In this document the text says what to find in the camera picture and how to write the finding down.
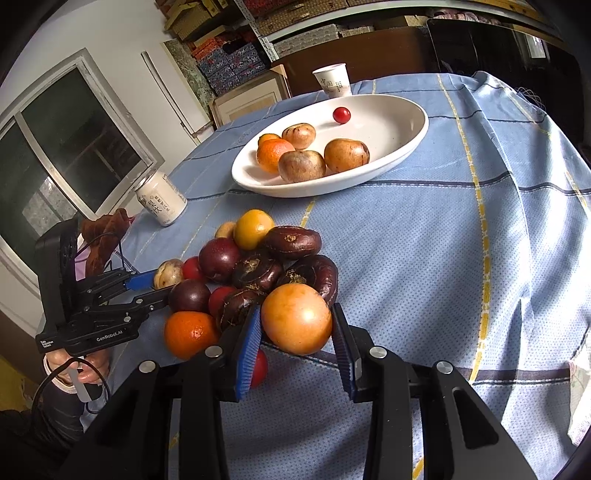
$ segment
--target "window pane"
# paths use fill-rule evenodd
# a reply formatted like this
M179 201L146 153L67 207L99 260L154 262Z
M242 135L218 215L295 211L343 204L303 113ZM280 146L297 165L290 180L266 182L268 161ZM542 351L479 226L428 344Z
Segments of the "window pane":
M140 161L78 69L22 112L45 154L95 212Z
M16 124L0 139L0 208L0 236L33 271L37 239L57 222L78 215Z

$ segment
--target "human hand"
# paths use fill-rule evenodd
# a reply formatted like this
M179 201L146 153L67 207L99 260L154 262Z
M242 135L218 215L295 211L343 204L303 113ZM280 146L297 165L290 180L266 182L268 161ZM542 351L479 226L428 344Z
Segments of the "human hand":
M49 364L49 368L53 371L63 363L67 362L71 355L68 352L66 352L63 348L61 348L59 350L48 352L46 354L46 357L47 363ZM86 355L86 360L89 361L92 365L94 365L96 369L101 373L101 375L106 379L107 375L109 374L108 350L99 350L97 352L90 353ZM101 383L99 376L88 365L72 362L70 364L70 367L78 368L79 365L82 367L82 372L78 374L78 380L80 380L82 383ZM59 374L58 377L66 384L72 385L70 375L68 375L66 371Z

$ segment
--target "window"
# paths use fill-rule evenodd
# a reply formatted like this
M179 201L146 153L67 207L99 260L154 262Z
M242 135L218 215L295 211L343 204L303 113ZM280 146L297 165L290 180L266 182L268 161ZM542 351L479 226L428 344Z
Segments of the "window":
M44 232L109 213L163 161L88 52L65 59L0 117L4 257L36 286L34 246Z

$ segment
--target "pile of fruit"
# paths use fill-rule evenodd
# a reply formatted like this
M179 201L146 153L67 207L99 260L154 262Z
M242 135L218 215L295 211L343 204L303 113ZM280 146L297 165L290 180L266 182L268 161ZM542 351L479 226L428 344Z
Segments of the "pile of fruit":
M296 355L320 350L330 337L329 307L338 289L337 267L319 255L321 247L318 232L275 226L267 213L249 210L221 225L198 256L162 263L154 288L174 285L168 297L173 314L164 328L168 349L188 360L261 304L263 330L277 347ZM223 286L210 291L211 282ZM251 386L266 373L259 351Z
M337 123L345 124L351 113L344 107L333 112ZM279 174L287 183L320 179L328 167L335 173L351 170L369 163L367 145L359 140L335 138L326 144L324 156L306 150L316 139L316 129L310 124L295 124L277 134L263 134L258 140L256 161L267 173Z

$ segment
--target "window frame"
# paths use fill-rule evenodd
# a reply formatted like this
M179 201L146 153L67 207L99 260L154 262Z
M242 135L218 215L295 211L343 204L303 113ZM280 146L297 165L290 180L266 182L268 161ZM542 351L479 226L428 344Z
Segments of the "window frame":
M47 90L67 73L78 69L82 78L91 89L102 108L109 115L115 126L129 142L131 147L140 157L140 162L121 179L101 206L93 211L66 179L59 173L51 160L47 157L41 145L35 139L29 129L22 111L39 95ZM68 58L62 60L52 69L41 75L35 82L27 87L0 115L0 140L14 124L20 128L31 150L38 158L42 167L64 193L68 200L83 215L90 220L112 213L121 201L129 196L135 184L145 174L158 168L164 163L162 155L154 148L148 137L135 122L129 111L125 108L115 91L111 88L98 66L90 56L86 48L83 48ZM0 236L0 262L12 273L33 295L40 298L39 285L35 272L17 255L17 253Z

